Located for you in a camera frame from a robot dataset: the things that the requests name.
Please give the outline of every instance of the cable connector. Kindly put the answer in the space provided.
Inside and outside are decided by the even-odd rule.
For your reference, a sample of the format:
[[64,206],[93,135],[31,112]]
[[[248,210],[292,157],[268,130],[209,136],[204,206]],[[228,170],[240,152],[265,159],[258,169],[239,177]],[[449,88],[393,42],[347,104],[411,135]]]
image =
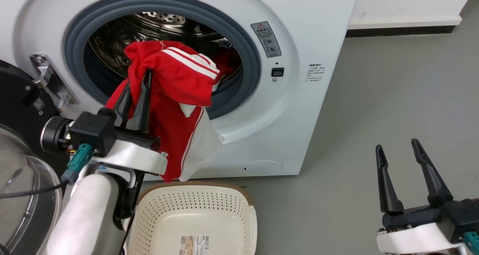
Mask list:
[[479,255],[479,235],[475,231],[465,233],[462,242],[472,254]]
[[68,162],[67,170],[61,176],[62,182],[75,183],[82,168],[87,165],[93,157],[93,147],[89,144],[81,144],[70,162]]

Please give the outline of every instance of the basket rim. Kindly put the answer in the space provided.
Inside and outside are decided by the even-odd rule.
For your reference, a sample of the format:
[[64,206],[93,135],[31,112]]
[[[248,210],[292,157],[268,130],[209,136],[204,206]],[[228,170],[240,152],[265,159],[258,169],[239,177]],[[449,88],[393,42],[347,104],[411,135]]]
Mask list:
[[186,181],[186,182],[180,182],[180,181],[175,181],[175,182],[169,182],[169,183],[160,183],[157,185],[154,185],[152,187],[147,188],[140,196],[138,197],[137,200],[137,206],[140,204],[141,200],[150,192],[152,192],[155,189],[163,188],[163,187],[177,187],[177,186],[212,186],[212,187],[224,187],[224,188],[231,188],[235,189],[243,196],[245,197],[246,201],[250,206],[253,206],[253,199],[251,198],[250,194],[243,189],[242,187],[238,185],[233,185],[233,184],[225,184],[225,183],[220,183],[220,182],[215,182],[215,181],[202,181],[202,180],[191,180],[191,181]]

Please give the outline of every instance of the white plastic basket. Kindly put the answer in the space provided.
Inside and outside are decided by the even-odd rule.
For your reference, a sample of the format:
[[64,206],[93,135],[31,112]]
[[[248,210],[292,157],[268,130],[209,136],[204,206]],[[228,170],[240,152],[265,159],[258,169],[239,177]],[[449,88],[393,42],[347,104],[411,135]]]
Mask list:
[[127,255],[254,255],[256,211],[238,186],[159,184],[138,199]]

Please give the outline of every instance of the gray rubber gasket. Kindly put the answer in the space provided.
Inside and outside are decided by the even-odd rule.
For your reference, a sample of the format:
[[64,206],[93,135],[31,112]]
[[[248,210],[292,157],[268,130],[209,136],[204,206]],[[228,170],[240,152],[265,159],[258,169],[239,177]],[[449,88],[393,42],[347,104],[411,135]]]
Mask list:
[[243,76],[227,90],[212,96],[210,119],[221,117],[239,107],[256,89],[260,80],[260,57],[251,37],[229,16],[197,0],[101,0],[74,19],[65,36],[65,60],[80,86],[98,102],[105,95],[87,74],[83,61],[85,45],[95,30],[105,23],[131,13],[162,11],[190,18],[228,39],[243,62]]

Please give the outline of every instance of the front-loading washing machine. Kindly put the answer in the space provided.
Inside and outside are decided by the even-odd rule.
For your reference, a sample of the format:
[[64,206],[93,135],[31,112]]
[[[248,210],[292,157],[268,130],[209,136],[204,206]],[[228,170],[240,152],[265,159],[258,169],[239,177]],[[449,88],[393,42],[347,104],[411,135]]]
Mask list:
[[223,151],[194,177],[296,175],[355,2],[0,0],[0,76],[35,82],[0,123],[36,138],[52,115],[96,113],[126,76],[126,45],[177,40],[233,58],[208,108]]

